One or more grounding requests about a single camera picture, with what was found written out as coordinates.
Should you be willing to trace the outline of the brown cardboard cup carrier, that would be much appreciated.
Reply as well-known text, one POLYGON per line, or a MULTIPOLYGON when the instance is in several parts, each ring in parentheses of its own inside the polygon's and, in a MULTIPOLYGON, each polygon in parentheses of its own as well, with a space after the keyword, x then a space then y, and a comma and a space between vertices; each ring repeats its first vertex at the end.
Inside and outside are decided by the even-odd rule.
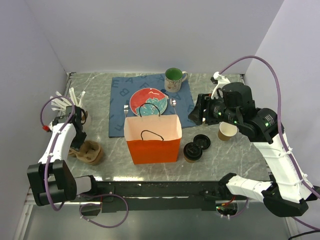
POLYGON ((68 155, 77 158, 85 164, 98 165, 103 158, 104 150, 98 142, 86 140, 79 150, 70 148, 68 155))

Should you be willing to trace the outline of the black plastic cup lid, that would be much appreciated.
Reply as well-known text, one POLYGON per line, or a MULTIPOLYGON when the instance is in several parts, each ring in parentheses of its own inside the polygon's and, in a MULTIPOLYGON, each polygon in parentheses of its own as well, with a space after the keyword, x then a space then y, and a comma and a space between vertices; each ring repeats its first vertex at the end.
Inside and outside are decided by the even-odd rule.
POLYGON ((193 142, 197 144, 202 150, 206 150, 211 146, 211 140, 204 134, 198 134, 193 138, 193 142))

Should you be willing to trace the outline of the orange paper bag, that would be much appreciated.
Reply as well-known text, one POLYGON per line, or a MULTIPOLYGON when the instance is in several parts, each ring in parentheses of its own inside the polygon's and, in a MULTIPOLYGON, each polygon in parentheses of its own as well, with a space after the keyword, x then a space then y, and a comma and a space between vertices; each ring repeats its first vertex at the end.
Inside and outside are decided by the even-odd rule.
POLYGON ((124 138, 135 165, 174 163, 178 159, 182 126, 177 114, 162 115, 153 103, 138 107, 138 116, 126 117, 124 138), (157 115, 143 116, 141 108, 151 105, 157 115))

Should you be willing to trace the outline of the brown paper coffee cup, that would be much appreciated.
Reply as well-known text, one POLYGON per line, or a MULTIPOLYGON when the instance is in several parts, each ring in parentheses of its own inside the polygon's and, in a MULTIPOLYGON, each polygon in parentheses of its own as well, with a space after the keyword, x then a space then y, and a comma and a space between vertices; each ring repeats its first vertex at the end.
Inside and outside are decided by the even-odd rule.
POLYGON ((199 158, 197 159, 191 159, 191 158, 188 158, 188 157, 184 157, 185 161, 188 162, 188 163, 196 163, 199 161, 199 158))

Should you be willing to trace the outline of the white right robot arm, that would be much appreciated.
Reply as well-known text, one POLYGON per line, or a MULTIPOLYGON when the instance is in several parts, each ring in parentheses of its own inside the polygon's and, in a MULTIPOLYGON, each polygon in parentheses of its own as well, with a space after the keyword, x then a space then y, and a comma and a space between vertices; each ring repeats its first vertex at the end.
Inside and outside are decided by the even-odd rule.
POLYGON ((307 181, 292 150, 277 114, 269 108, 257 108, 251 88, 241 82, 228 83, 218 89, 217 96, 200 93, 188 118, 196 125, 230 124, 260 151, 270 168, 269 181, 257 181, 228 173, 218 182, 223 199, 243 196, 264 203, 278 217, 299 217, 315 201, 318 186, 307 181))

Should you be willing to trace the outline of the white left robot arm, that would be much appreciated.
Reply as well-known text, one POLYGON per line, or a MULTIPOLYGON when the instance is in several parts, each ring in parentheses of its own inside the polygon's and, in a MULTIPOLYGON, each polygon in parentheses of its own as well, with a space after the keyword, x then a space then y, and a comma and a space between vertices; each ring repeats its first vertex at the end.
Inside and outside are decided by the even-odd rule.
POLYGON ((79 150, 85 142, 82 114, 84 110, 72 106, 65 115, 52 122, 52 136, 45 153, 37 164, 30 165, 27 177, 33 198, 38 206, 73 201, 82 195, 87 201, 94 201, 99 188, 93 175, 73 177, 65 160, 69 150, 79 150))

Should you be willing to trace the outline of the white straw holder cup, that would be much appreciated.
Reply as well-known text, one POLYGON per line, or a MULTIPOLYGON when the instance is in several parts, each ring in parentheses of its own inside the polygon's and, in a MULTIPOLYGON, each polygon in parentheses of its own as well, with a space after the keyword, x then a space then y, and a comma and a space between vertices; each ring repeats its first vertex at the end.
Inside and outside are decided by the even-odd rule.
POLYGON ((85 106, 83 106, 81 108, 81 124, 84 127, 88 127, 92 122, 92 118, 91 115, 89 114, 87 108, 85 106))

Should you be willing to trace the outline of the silver spoon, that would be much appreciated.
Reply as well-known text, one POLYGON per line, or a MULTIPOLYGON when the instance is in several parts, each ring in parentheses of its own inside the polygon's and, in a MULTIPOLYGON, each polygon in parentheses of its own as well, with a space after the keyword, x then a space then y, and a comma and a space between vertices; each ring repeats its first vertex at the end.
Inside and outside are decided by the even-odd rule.
POLYGON ((177 105, 176 100, 173 99, 173 98, 170 98, 169 99, 169 104, 173 107, 174 113, 177 114, 177 112, 176 112, 176 105, 177 105))

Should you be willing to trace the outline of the white wrapped straws bundle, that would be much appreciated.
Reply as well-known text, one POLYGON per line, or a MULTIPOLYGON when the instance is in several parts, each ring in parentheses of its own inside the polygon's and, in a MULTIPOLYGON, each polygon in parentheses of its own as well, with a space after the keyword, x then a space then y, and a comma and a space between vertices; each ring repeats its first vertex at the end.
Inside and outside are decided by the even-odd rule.
POLYGON ((53 96, 50 97, 52 101, 50 102, 51 104, 51 109, 53 111, 60 111, 65 113, 66 108, 74 104, 76 107, 83 108, 84 107, 84 96, 86 94, 85 91, 82 91, 79 97, 76 97, 75 90, 73 87, 69 88, 69 98, 63 98, 60 92, 56 92, 57 98, 54 99, 53 96))

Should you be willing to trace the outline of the green interior ceramic mug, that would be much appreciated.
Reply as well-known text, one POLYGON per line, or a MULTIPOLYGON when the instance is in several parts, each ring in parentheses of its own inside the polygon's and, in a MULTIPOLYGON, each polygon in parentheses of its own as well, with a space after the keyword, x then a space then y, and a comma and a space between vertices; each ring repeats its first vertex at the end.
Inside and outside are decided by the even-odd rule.
POLYGON ((187 80, 189 74, 178 68, 172 67, 166 70, 164 74, 164 88, 170 93, 177 93, 182 86, 182 82, 187 80))

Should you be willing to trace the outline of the red teal floral plate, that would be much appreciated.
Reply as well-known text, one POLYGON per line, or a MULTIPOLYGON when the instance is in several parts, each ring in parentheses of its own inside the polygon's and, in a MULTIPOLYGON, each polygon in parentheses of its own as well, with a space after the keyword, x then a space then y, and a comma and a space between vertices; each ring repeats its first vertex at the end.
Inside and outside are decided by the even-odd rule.
POLYGON ((136 116, 159 116, 167 109, 168 98, 156 88, 142 88, 131 96, 129 106, 136 116))

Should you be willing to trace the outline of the silver fork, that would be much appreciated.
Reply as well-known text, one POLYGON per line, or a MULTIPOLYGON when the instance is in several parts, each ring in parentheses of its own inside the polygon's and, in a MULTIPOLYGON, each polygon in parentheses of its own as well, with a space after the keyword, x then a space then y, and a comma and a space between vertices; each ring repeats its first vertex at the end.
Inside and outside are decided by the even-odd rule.
POLYGON ((127 104, 124 105, 123 111, 124 111, 124 117, 126 118, 129 112, 129 106, 127 104))

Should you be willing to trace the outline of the blue letter placemat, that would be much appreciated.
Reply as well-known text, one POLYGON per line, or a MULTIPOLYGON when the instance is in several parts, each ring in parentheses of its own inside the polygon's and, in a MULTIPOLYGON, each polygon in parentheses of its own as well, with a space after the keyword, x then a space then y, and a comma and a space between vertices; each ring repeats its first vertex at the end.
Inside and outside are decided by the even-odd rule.
POLYGON ((108 126, 108 136, 110 138, 124 136, 124 105, 129 105, 132 95, 144 88, 155 88, 165 93, 169 98, 175 99, 177 102, 176 107, 173 108, 168 104, 163 114, 171 115, 177 113, 182 128, 195 126, 195 123, 188 119, 189 113, 195 107, 189 82, 185 80, 178 92, 171 93, 165 90, 164 80, 165 75, 163 73, 134 77, 114 77, 112 79, 108 126))

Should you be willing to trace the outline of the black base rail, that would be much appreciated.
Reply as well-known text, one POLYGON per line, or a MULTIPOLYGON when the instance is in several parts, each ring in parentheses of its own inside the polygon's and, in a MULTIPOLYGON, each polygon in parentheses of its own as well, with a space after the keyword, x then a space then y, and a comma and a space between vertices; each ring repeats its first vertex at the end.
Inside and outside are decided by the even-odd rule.
POLYGON ((217 181, 98 181, 95 192, 81 193, 81 204, 98 203, 103 213, 118 211, 215 211, 217 203, 231 200, 217 181))

